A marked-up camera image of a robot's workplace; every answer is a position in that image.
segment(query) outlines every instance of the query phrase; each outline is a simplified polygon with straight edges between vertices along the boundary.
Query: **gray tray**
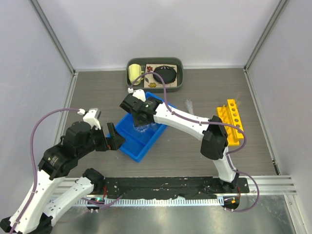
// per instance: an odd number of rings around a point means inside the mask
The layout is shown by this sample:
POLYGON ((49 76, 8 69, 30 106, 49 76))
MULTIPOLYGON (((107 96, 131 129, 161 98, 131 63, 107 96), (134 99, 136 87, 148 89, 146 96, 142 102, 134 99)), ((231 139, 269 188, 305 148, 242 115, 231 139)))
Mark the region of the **gray tray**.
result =
MULTIPOLYGON (((177 66, 177 87, 167 87, 167 92, 174 92, 177 91, 179 88, 181 88, 183 84, 183 65, 181 60, 178 58, 133 58, 131 59, 127 64, 127 70, 126 70, 126 82, 127 86, 130 87, 131 83, 129 81, 129 74, 128 74, 128 67, 131 64, 139 64, 142 67, 142 71, 145 71, 146 64, 172 64, 177 66)), ((163 93, 163 88, 143 88, 144 82, 142 81, 139 85, 134 85, 133 89, 143 89, 144 91, 154 92, 154 93, 163 93)))

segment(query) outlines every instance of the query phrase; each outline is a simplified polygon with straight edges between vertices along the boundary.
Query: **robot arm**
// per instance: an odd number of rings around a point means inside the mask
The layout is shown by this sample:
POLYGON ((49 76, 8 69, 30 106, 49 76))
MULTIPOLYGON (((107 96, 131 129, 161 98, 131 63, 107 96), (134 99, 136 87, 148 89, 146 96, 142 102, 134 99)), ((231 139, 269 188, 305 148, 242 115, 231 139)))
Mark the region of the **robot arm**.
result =
MULTIPOLYGON (((132 114, 135 126, 150 123, 166 124, 200 140, 202 142, 200 152, 205 157, 213 160, 223 188, 232 190, 236 187, 239 174, 231 168, 226 157, 228 142, 224 126, 194 123, 179 118, 172 114, 161 100, 153 97, 145 99, 143 90, 135 90, 132 94, 128 94, 120 106, 132 114)), ((221 119, 217 116, 208 119, 188 114, 173 107, 170 108, 175 113, 196 122, 221 122, 221 119)))
POLYGON ((36 192, 29 200, 33 185, 16 213, 1 221, 0 227, 5 232, 11 231, 21 210, 28 205, 14 231, 19 234, 50 233, 52 226, 77 200, 103 188, 104 176, 88 169, 71 189, 48 204, 54 190, 77 166, 80 158, 94 150, 118 150, 125 142, 113 123, 107 124, 110 137, 105 137, 98 121, 100 111, 97 108, 88 112, 80 109, 79 114, 84 115, 83 121, 73 123, 60 143, 44 152, 37 171, 36 192))

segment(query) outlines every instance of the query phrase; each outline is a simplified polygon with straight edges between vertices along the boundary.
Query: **yellow test tube rack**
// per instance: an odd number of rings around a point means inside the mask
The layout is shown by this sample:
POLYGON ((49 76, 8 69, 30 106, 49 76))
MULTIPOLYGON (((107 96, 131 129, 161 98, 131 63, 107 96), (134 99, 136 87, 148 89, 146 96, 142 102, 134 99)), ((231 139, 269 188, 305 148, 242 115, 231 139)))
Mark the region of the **yellow test tube rack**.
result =
MULTIPOLYGON (((223 123, 232 124, 240 128, 242 131, 244 130, 239 117, 237 104, 234 99, 228 99, 228 105, 217 107, 216 111, 223 123)), ((239 140, 244 139, 244 136, 235 128, 225 126, 225 130, 228 133, 229 146, 239 146, 239 140)))

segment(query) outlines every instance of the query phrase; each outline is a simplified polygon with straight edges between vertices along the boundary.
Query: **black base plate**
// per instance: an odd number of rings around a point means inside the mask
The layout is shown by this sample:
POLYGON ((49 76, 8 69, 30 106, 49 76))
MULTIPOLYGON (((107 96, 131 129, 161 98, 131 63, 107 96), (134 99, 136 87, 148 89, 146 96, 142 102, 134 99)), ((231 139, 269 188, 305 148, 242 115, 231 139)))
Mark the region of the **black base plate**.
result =
MULTIPOLYGON (((213 177, 115 177, 106 178, 107 197, 116 199, 169 199, 182 196, 185 199, 210 199, 216 194, 238 193, 222 189, 219 178, 213 177)), ((242 194, 249 193, 246 178, 238 178, 242 194)))

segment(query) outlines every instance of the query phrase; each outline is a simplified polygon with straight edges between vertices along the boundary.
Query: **white wall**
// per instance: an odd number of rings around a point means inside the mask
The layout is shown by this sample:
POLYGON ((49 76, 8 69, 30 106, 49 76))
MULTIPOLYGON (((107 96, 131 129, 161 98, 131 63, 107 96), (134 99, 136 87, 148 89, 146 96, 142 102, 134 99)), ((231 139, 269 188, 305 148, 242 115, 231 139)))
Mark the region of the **white wall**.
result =
POLYGON ((136 57, 245 65, 278 0, 39 0, 76 69, 136 57))
MULTIPOLYGON (((0 32, 1 220, 17 210, 32 185, 31 131, 64 105, 70 73, 28 1, 0 1, 0 32)), ((52 116, 38 128, 37 163, 54 142, 58 120, 52 116)))
POLYGON ((292 176, 309 222, 312 221, 311 9, 312 1, 289 1, 250 70, 279 168, 292 176))

